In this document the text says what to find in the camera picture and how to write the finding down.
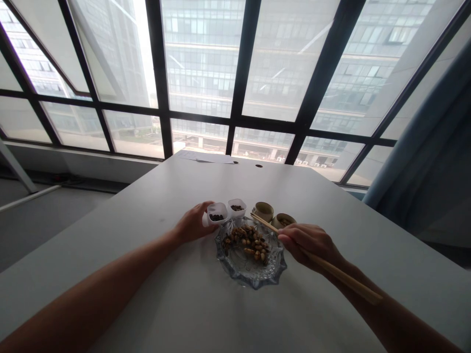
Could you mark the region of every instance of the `glass bowl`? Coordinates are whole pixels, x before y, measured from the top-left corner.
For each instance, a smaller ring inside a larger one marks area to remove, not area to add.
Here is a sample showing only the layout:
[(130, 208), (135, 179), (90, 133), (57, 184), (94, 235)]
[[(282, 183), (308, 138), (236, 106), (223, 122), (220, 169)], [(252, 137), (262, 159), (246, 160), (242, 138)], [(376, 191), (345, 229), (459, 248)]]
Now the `glass bowl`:
[[(269, 245), (270, 252), (267, 254), (267, 264), (263, 265), (259, 261), (244, 253), (243, 246), (236, 246), (228, 250), (227, 256), (223, 248), (226, 234), (231, 234), (235, 227), (243, 225), (253, 226), (259, 234), (263, 235), (265, 242)], [(263, 224), (253, 220), (243, 218), (231, 218), (221, 225), (215, 237), (217, 248), (217, 259), (228, 275), (242, 286), (249, 286), (255, 290), (269, 284), (278, 284), (281, 273), (286, 270), (285, 257), (283, 256), (283, 245), (278, 240), (274, 232), (266, 228)]]

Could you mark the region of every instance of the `wooden chopsticks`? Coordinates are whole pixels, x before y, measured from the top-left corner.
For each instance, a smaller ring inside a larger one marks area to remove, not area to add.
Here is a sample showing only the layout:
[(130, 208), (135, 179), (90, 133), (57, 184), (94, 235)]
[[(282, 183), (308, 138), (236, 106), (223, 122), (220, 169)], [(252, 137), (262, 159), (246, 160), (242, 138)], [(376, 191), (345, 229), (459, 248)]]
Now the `wooden chopsticks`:
[[(278, 230), (274, 226), (272, 226), (270, 223), (260, 218), (255, 213), (250, 213), (250, 215), (252, 216), (253, 219), (264, 224), (267, 228), (271, 229), (275, 234), (278, 234)], [(347, 287), (352, 289), (355, 293), (359, 294), (361, 297), (366, 299), (370, 304), (378, 305), (383, 300), (383, 297), (380, 296), (378, 293), (372, 291), (371, 289), (366, 287), (364, 284), (361, 284), (353, 277), (347, 275), (345, 272), (338, 269), (337, 267), (332, 265), (330, 262), (327, 262), (323, 258), (308, 252), (306, 249), (302, 247), (300, 247), (300, 249), (312, 262), (316, 263), (317, 265), (322, 267), (324, 270), (326, 270), (328, 273), (332, 274), (335, 278), (337, 278)]]

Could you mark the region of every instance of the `white paper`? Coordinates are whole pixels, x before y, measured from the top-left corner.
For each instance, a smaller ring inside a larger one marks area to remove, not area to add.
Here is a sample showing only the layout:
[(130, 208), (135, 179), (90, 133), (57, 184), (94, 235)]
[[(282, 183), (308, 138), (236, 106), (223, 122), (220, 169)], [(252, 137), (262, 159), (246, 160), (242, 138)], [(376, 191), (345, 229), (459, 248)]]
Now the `white paper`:
[(231, 156), (226, 154), (203, 153), (195, 151), (180, 150), (174, 156), (197, 162), (234, 164)]

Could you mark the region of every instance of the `white table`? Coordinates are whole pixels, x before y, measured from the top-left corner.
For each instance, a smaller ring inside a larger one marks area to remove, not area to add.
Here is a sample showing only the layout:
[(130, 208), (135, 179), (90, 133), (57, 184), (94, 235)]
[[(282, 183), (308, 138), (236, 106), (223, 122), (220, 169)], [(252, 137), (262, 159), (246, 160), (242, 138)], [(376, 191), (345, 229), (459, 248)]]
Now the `white table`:
[[(241, 198), (250, 208), (266, 201), (276, 213), (319, 224), (373, 281), (471, 351), (467, 271), (311, 169), (236, 160), (172, 157), (1, 273), (0, 340), (95, 270), (169, 230), (195, 204)], [(91, 351), (383, 350), (336, 288), (290, 254), (280, 285), (253, 291), (228, 277), (215, 252), (205, 238), (171, 255)]]

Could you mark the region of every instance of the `window pane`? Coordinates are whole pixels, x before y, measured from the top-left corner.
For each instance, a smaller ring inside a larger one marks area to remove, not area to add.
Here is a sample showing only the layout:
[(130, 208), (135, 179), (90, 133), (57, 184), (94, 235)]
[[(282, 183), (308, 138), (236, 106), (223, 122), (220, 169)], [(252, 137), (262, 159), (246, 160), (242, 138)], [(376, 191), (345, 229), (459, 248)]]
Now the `window pane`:
[(11, 0), (49, 54), (81, 92), (88, 92), (74, 45), (56, 0)]
[(311, 128), (371, 136), (462, 2), (367, 0)]
[(162, 0), (170, 109), (229, 118), (245, 0)]
[(338, 0), (263, 0), (242, 114), (295, 121)]
[(164, 158), (158, 117), (113, 110), (104, 113), (117, 152)]
[(294, 135), (284, 132), (236, 127), (231, 155), (234, 157), (284, 163)]
[(226, 154), (229, 126), (171, 119), (173, 153), (179, 150)]
[(100, 100), (157, 108), (145, 0), (70, 0)]
[(392, 151), (392, 147), (374, 146), (347, 183), (370, 186)]
[(339, 182), (363, 144), (308, 136), (294, 163), (314, 169), (330, 181)]
[(50, 102), (42, 104), (64, 145), (109, 151), (95, 109)]
[(3, 0), (0, 0), (0, 15), (0, 22), (37, 93), (91, 101), (73, 93)]
[(8, 66), (5, 58), (0, 52), (0, 88), (1, 89), (10, 89), (14, 91), (22, 91), (18, 81), (11, 72), (10, 67)]
[(36, 113), (25, 99), (0, 97), (0, 127), (10, 138), (51, 143)]
[(447, 72), (455, 57), (461, 52), (470, 33), (471, 17), (468, 17), (381, 137), (399, 139), (428, 95)]

